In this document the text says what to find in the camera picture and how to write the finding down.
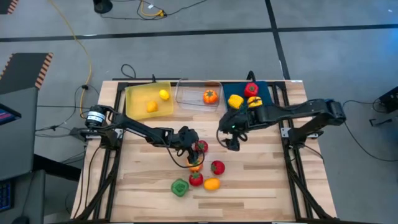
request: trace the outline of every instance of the yellow cable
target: yellow cable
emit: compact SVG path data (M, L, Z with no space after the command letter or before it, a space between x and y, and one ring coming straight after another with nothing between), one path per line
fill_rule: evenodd
M141 4L141 14L142 14L142 15L144 15L144 16L161 16L161 17L164 16L163 10L159 10L159 11L156 12L155 14L146 14L146 13L144 13L144 1L141 0L141 1L140 1L140 4Z
M72 27L70 26L70 24L69 24L67 18L62 14L61 10L57 7L57 5L55 5L55 3L54 3L52 0L49 0L49 2L50 2L51 5L55 8L55 10L57 10L57 12L60 14L60 16L62 17L62 19L63 19L63 20L65 21L65 23L67 24L67 26L68 26L70 32L72 33L73 38L75 39L76 42L79 43L79 45L82 47L82 49L85 51L85 53L86 53L86 55L87 55L88 66L89 66L89 68L90 68L90 71L88 72L88 77L87 77L86 82L85 82L85 85L87 85L88 82L89 82L90 79L91 79L91 75L93 74L93 69L92 69L93 65L92 65L92 62L91 62L90 55L88 54L88 52L87 52L85 46L83 46L83 44L77 39L77 37L76 37L76 35L75 35L75 33L74 33ZM83 114L83 110L82 110L82 107L83 107L83 97L84 97L84 95L85 95L85 89L83 89L83 91L81 92L81 96L80 96L80 117L82 117L82 118L85 118L85 115Z

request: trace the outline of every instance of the hazard stripe tape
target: hazard stripe tape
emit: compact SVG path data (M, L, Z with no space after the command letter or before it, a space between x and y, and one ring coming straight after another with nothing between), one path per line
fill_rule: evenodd
M18 0L12 0L10 5L8 6L7 14L10 15L15 11L15 8L17 7Z
M52 57L53 57L53 53L48 53L47 56L45 56L42 68L40 69L40 72L39 72L39 76L37 77L36 82L35 82L35 86L38 89L41 89L41 87L43 85L45 74L49 70L49 66L51 64Z
M14 56L14 54L11 54L11 56L8 58L8 61L7 61L7 63L6 63L6 66L4 67L4 69L2 70L2 72L0 73L0 80L1 80L2 76L4 75L4 73L6 72L7 66L8 66L8 64L10 63L12 56Z

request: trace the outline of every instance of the green bell pepper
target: green bell pepper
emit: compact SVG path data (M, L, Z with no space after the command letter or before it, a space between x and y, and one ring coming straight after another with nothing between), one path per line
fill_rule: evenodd
M179 197L184 196L188 189L188 182L183 179L177 179L172 184L172 192Z

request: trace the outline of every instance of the blue tray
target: blue tray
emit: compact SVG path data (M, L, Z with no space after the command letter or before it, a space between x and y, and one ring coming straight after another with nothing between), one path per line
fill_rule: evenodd
M261 97L262 104L263 105L273 104L272 99L271 99L271 94L269 93L269 90L268 90L267 82L259 81L259 82L254 82L254 83L259 87L258 96ZM227 110L230 108L230 106L228 105L228 99L233 94L243 97L244 101L243 101L242 105L248 104L248 99L243 95L243 91L247 84L248 84L247 82L223 84L224 99L225 99L225 105L226 105Z

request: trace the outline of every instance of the red strawberry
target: red strawberry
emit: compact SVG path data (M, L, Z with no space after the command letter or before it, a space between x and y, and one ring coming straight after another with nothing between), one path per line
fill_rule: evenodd
M199 186L203 183L203 176L199 172L194 172L193 174L189 175L189 183L192 186Z
M196 151L203 150L203 152L206 153L208 148L209 148L209 145L204 140L200 140L200 141L195 143L195 150Z
M213 161L211 163L211 171L216 175L223 174L225 171L225 165L221 161Z

